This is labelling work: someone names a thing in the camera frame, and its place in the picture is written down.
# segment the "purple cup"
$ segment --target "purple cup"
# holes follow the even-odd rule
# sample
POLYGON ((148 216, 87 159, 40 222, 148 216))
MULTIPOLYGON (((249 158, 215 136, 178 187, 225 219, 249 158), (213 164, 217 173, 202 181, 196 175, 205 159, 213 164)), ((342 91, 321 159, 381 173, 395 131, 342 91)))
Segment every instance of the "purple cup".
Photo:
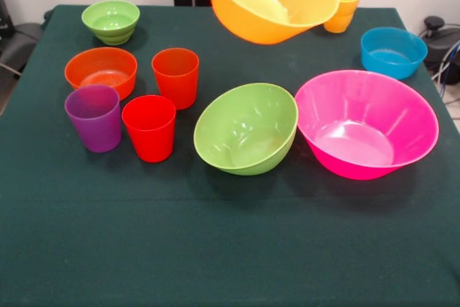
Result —
POLYGON ((115 89, 83 86, 66 98, 64 108, 86 149, 107 152, 120 143, 120 98, 115 89))

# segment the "small green bowl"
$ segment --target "small green bowl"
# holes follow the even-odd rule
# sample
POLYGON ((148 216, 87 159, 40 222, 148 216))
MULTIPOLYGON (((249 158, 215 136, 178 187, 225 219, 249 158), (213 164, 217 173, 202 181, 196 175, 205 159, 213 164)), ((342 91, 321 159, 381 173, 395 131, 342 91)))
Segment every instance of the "small green bowl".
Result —
POLYGON ((88 6, 81 20, 107 45, 120 45, 131 37, 139 21, 139 8, 125 0, 105 0, 88 6))
POLYGON ((265 173, 293 144, 298 107, 280 86, 250 83, 223 93, 198 119, 193 142, 209 165, 236 175, 265 173))

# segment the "pink bowl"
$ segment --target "pink bowl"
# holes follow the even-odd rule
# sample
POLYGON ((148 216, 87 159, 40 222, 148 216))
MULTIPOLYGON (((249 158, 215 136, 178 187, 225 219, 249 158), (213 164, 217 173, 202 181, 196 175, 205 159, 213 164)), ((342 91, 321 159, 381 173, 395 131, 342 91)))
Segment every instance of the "pink bowl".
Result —
POLYGON ((424 158, 439 124, 415 90, 394 78, 361 70, 324 73, 295 95, 298 128, 331 172, 371 180, 424 158))

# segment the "cup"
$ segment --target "cup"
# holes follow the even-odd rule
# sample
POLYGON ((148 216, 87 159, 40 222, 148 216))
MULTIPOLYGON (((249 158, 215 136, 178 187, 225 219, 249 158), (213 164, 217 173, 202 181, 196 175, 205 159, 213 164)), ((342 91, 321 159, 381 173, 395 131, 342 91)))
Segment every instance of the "cup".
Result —
POLYGON ((340 0, 336 14, 324 23, 324 29, 334 34, 345 32, 353 19, 360 0, 340 0))
POLYGON ((137 156, 145 162, 161 162, 173 152, 174 103, 158 95, 137 97, 123 108, 123 122, 137 156))
POLYGON ((152 59, 161 96, 170 99, 176 109, 186 109, 196 100, 200 59, 191 50, 168 48, 152 59))
POLYGON ((107 152, 121 141, 120 98, 102 84, 83 86, 65 100, 64 109, 85 147, 107 152))

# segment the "yellow cup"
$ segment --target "yellow cup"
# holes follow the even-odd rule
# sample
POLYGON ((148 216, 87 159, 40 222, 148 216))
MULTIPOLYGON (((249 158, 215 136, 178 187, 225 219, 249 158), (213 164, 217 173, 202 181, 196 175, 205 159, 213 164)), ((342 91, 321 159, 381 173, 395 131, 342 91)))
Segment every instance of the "yellow cup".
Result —
POLYGON ((336 14, 324 23, 324 29, 334 34, 345 32, 353 19, 360 0, 340 0, 336 14))

